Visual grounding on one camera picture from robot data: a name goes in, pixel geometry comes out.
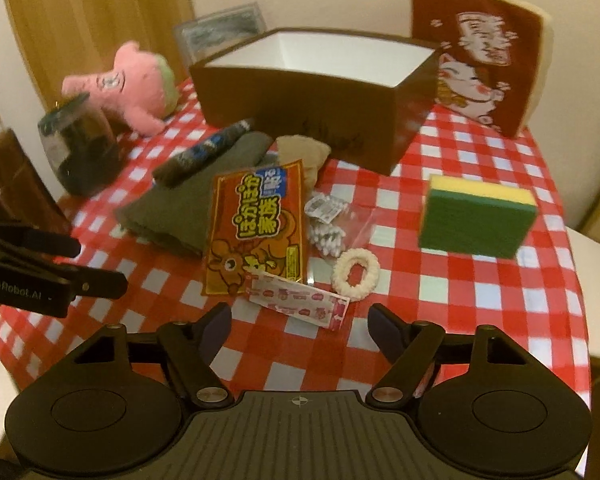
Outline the white scrunchie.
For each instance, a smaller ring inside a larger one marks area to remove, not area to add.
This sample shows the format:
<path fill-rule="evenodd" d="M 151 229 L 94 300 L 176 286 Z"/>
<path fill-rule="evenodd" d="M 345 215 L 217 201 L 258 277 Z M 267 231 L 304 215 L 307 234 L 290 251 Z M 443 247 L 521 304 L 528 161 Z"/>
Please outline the white scrunchie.
<path fill-rule="evenodd" d="M 380 263 L 368 249 L 351 248 L 343 252 L 332 267 L 332 289 L 352 301 L 361 301 L 379 282 Z"/>

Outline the pink plush toy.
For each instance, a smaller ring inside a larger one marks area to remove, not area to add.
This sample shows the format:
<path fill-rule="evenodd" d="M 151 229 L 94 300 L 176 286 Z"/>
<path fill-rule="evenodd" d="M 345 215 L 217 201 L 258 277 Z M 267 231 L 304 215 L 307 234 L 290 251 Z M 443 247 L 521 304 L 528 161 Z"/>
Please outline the pink plush toy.
<path fill-rule="evenodd" d="M 61 85 L 63 96 L 86 92 L 106 115 L 125 122 L 141 136 L 156 136 L 166 128 L 180 99 L 174 71 L 166 58 L 127 41 L 114 56 L 108 72 L 70 75 Z"/>

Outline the green yellow sponge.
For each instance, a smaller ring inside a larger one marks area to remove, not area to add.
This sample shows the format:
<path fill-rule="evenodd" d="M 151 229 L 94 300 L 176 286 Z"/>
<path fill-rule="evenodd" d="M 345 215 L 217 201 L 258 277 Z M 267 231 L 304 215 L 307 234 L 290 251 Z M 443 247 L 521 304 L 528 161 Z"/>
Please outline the green yellow sponge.
<path fill-rule="evenodd" d="M 418 232 L 421 248 L 511 259 L 538 215 L 525 188 L 439 176 L 429 179 Z"/>

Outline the pink white plaster strip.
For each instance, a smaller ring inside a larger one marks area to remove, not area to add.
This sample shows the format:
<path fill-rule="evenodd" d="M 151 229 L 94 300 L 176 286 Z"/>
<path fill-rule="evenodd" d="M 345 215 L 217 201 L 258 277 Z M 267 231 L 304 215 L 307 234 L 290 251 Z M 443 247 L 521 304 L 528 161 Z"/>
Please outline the pink white plaster strip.
<path fill-rule="evenodd" d="M 260 307 L 324 328 L 339 330 L 350 299 L 268 273 L 251 274 L 248 299 Z"/>

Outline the grey microfibre cloth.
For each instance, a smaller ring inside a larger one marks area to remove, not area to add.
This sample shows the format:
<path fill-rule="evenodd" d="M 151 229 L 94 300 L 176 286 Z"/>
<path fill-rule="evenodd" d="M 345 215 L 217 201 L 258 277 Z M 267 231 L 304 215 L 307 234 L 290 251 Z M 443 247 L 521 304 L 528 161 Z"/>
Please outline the grey microfibre cloth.
<path fill-rule="evenodd" d="M 123 229 L 168 252 L 200 257 L 207 245 L 214 178 L 260 165 L 273 142 L 263 132 L 248 132 L 175 188 L 156 184 L 114 216 Z"/>

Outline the clear jar with dark contents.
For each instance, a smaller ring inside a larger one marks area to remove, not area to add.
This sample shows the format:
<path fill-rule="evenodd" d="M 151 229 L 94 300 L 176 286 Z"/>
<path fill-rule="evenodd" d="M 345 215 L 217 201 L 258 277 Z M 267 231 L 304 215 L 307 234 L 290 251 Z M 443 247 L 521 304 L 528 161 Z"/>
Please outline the clear jar with dark contents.
<path fill-rule="evenodd" d="M 117 139 L 88 92 L 56 104 L 38 122 L 38 133 L 50 168 L 71 195 L 93 196 L 120 174 Z"/>

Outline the dark patterned rolled sock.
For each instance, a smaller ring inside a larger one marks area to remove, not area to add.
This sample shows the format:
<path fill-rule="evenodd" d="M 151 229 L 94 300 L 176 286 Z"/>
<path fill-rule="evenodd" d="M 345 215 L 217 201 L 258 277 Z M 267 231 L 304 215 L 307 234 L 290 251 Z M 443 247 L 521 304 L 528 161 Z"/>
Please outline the dark patterned rolled sock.
<path fill-rule="evenodd" d="M 158 185 L 174 188 L 231 148 L 243 134 L 252 129 L 252 126 L 251 119 L 243 119 L 213 133 L 206 140 L 172 156 L 158 166 L 152 172 L 152 178 Z"/>

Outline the cotton swabs plastic bag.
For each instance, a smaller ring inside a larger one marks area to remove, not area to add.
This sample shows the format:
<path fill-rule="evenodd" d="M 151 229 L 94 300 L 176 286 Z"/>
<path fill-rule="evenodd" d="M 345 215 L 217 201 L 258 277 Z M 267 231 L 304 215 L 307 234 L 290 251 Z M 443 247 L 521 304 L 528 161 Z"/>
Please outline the cotton swabs plastic bag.
<path fill-rule="evenodd" d="M 309 243 L 327 259 L 337 259 L 352 248 L 365 248 L 376 221 L 374 208 L 317 191 L 306 202 L 304 213 L 309 221 Z"/>

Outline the orange heat pack packet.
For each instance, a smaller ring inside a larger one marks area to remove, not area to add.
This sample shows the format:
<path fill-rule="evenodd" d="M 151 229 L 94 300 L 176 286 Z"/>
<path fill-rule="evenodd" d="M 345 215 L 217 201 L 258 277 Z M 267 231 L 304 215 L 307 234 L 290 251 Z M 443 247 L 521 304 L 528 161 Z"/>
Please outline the orange heat pack packet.
<path fill-rule="evenodd" d="M 215 177 L 202 293 L 237 296 L 257 272 L 304 281 L 303 207 L 300 159 Z"/>

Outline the wooden door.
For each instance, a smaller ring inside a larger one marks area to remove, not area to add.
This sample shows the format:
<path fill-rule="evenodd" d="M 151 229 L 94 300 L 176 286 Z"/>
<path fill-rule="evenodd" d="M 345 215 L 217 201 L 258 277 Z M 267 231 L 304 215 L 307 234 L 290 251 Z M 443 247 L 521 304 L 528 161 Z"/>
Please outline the wooden door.
<path fill-rule="evenodd" d="M 65 76 L 110 70 L 125 41 L 169 62 L 184 80 L 174 26 L 194 16 L 192 0 L 6 0 L 12 28 L 45 108 L 60 98 Z"/>

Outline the red white checkered tablecloth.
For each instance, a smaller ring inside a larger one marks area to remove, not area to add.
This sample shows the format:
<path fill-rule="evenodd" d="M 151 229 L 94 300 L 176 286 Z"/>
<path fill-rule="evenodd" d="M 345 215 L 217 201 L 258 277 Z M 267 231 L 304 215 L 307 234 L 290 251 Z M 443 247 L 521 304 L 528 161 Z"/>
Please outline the red white checkered tablecloth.
<path fill-rule="evenodd" d="M 123 324 L 153 332 L 169 321 L 196 320 L 214 305 L 202 292 L 204 265 L 164 252 L 123 231 L 117 206 L 151 185 L 151 173 L 182 148 L 208 136 L 193 86 L 181 86 L 181 106 L 161 136 L 120 141 L 128 162 L 118 180 L 91 200 L 62 205 L 82 244 L 80 263 L 114 269 L 129 281 L 116 300 L 80 298 L 65 318 L 0 307 L 0 360 L 19 387 L 33 382 L 100 326 Z M 535 225 L 511 259 L 446 254 L 418 246 L 418 225 L 428 180 L 457 174 L 531 191 Z M 370 302 L 407 322 L 425 320 L 450 333 L 498 326 L 580 396 L 591 394 L 584 302 L 571 255 L 562 205 L 530 134 L 514 140 L 435 108 L 393 173 L 381 176 L 331 160 L 323 192 L 370 207 L 376 219 L 368 247 L 380 263 Z M 331 332 L 235 298 L 232 331 L 213 361 L 215 374 L 234 391 L 367 391 L 387 361 L 367 333 L 370 303 L 351 304 Z"/>

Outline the dark brown wooden object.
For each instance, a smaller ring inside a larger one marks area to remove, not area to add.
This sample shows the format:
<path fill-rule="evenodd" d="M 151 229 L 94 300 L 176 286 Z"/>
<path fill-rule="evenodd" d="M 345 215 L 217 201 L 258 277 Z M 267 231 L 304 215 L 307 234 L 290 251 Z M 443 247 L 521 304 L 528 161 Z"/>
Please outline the dark brown wooden object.
<path fill-rule="evenodd" d="M 72 230 L 12 129 L 0 133 L 0 219 L 58 234 Z"/>

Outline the brown cardboard box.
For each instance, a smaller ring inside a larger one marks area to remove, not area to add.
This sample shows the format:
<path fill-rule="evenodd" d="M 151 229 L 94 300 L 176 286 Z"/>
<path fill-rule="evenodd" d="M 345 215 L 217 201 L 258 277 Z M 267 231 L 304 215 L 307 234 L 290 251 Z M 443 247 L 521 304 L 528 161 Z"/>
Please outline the brown cardboard box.
<path fill-rule="evenodd" d="M 308 136 L 332 156 L 392 173 L 429 115 L 434 42 L 333 28 L 269 30 L 189 67 L 204 119 L 250 119 L 273 138 Z"/>

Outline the red lucky cat cushion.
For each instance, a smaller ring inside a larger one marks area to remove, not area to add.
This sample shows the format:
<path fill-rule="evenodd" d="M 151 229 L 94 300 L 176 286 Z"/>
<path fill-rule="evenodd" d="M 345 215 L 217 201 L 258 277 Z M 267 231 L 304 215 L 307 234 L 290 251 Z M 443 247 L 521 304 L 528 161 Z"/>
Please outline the red lucky cat cushion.
<path fill-rule="evenodd" d="M 440 44 L 437 102 L 514 138 L 540 102 L 554 29 L 524 0 L 412 0 L 412 36 Z"/>

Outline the framed grey picture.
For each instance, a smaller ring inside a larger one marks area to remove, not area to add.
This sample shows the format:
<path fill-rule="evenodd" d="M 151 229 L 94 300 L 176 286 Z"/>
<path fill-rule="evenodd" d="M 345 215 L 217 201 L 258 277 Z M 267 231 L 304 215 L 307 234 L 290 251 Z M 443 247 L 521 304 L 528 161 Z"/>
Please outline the framed grey picture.
<path fill-rule="evenodd" d="M 252 2 L 178 24 L 173 33 L 183 64 L 188 67 L 267 30 L 260 6 Z"/>

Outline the beige sock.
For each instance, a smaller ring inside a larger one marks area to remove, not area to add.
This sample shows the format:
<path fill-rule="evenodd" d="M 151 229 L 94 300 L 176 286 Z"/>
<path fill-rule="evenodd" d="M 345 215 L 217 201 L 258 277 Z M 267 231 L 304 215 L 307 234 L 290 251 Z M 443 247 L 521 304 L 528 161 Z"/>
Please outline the beige sock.
<path fill-rule="evenodd" d="M 308 136 L 279 136 L 276 139 L 278 161 L 282 164 L 302 161 L 303 189 L 309 196 L 316 185 L 318 173 L 332 152 L 329 145 Z"/>

